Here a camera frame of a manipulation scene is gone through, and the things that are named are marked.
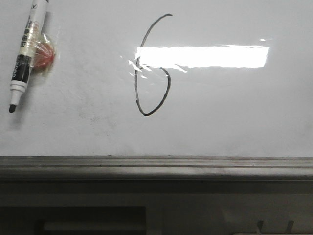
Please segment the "red round magnet with tape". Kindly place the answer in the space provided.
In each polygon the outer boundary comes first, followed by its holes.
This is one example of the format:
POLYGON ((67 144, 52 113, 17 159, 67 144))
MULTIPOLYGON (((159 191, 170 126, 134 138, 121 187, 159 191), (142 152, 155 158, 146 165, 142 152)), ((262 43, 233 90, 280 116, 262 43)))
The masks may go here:
POLYGON ((35 41, 32 69, 36 73, 47 74, 52 69, 56 56, 56 47, 45 33, 38 35, 35 41))

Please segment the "white black whiteboard marker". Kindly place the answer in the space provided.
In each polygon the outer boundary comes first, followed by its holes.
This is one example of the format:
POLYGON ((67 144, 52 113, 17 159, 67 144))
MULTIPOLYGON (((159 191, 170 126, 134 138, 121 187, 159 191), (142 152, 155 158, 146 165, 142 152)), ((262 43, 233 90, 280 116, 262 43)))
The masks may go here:
POLYGON ((9 112, 13 113, 25 93, 35 61, 36 42, 42 31, 49 1, 32 1, 27 23, 22 35, 10 83, 11 100, 9 112))

